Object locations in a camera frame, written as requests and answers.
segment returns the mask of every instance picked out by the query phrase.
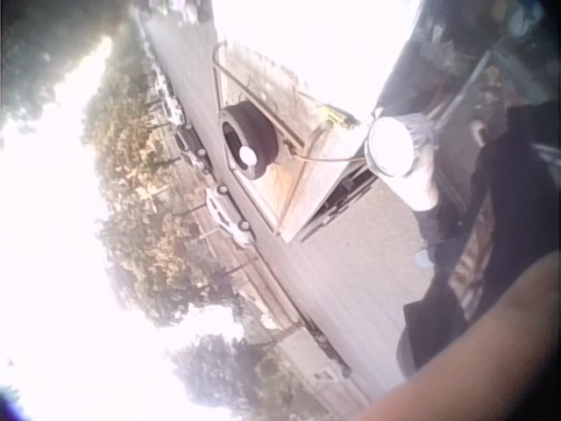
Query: spare tire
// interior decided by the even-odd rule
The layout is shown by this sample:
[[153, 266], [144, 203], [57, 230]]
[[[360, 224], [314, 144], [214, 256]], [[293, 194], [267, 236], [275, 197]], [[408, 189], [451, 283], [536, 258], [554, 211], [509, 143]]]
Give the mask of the spare tire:
[[[218, 116], [220, 130], [236, 167], [248, 180], [257, 180], [279, 153], [273, 124], [249, 101], [223, 108]], [[240, 151], [244, 147], [242, 159]]]

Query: trailer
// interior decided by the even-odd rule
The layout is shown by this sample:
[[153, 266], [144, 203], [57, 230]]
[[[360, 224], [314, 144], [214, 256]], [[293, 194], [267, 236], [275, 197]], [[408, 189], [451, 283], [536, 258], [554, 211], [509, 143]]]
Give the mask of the trailer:
[[305, 240], [373, 186], [363, 144], [374, 119], [422, 113], [446, 127], [500, 44], [489, 28], [509, 12], [497, 4], [515, 2], [453, 3], [214, 2], [224, 158], [272, 232]]

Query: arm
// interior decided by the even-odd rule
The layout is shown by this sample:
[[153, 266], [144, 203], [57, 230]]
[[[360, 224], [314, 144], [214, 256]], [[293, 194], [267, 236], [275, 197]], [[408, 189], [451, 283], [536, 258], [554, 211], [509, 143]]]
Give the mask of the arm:
[[458, 341], [361, 419], [504, 419], [555, 357], [559, 255], [529, 268]]

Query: sky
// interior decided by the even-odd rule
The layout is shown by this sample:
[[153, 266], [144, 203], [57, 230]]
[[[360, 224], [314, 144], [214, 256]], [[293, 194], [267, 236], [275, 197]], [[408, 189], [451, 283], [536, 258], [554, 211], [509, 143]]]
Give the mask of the sky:
[[93, 151], [80, 137], [110, 50], [106, 38], [55, 87], [56, 103], [35, 132], [4, 124], [0, 356], [13, 361], [11, 381], [34, 420], [225, 421], [229, 411], [187, 400], [164, 353], [203, 334], [240, 338], [231, 311], [191, 311], [179, 326], [157, 330], [118, 307], [105, 273], [96, 221], [106, 207]]

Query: asphalt road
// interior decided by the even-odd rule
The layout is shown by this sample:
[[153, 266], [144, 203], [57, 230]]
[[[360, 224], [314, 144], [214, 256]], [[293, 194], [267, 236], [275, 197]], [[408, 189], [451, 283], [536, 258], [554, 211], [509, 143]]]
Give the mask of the asphalt road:
[[177, 25], [176, 16], [145, 23], [160, 63], [209, 151], [215, 175], [229, 187], [255, 231], [258, 248], [296, 304], [316, 322], [375, 399], [402, 381], [395, 348], [402, 306], [419, 299], [432, 273], [415, 267], [420, 245], [410, 210], [382, 182], [343, 216], [304, 243], [286, 244], [267, 229], [228, 171], [210, 65], [212, 23]]

